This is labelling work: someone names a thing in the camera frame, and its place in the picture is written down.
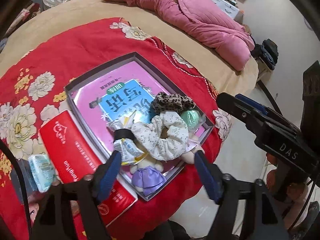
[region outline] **barcode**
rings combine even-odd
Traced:
[[[114,144],[113,145],[113,150],[120,152],[122,161],[125,161],[124,154],[123,154],[122,147],[121,147],[120,143]]]
[[[33,163],[33,161],[30,161],[30,168],[31,168],[31,172],[35,173],[36,172],[36,168],[35,168],[35,165]]]

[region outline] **red box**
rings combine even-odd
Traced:
[[[78,181],[86,174],[93,174],[102,164],[68,110],[47,122],[39,132],[63,183]],[[98,206],[105,225],[116,220],[137,200],[134,190],[118,176],[109,198]]]

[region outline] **red floral blanket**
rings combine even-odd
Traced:
[[[217,91],[199,71],[156,37],[131,27],[123,18],[92,22],[63,32],[29,52],[0,82],[0,137],[17,159],[44,153],[39,128],[68,108],[63,87],[92,68],[121,55],[138,52],[193,98],[211,121],[218,112]],[[217,125],[203,145],[213,162],[227,132]],[[23,206],[11,183],[12,166],[0,153],[0,215],[17,240],[28,239]],[[151,201],[138,200],[109,227],[117,240],[139,240],[170,218],[201,188],[196,169],[185,169]],[[80,218],[80,239],[86,239]]]

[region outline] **leopard print scrunchie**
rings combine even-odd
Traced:
[[[167,95],[164,92],[159,92],[150,106],[157,114],[165,110],[172,110],[180,115],[185,110],[195,108],[196,104],[187,96],[179,94]]]

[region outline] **green ball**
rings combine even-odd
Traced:
[[[197,110],[187,110],[181,114],[181,118],[186,122],[188,129],[197,127],[200,119],[200,113]]]

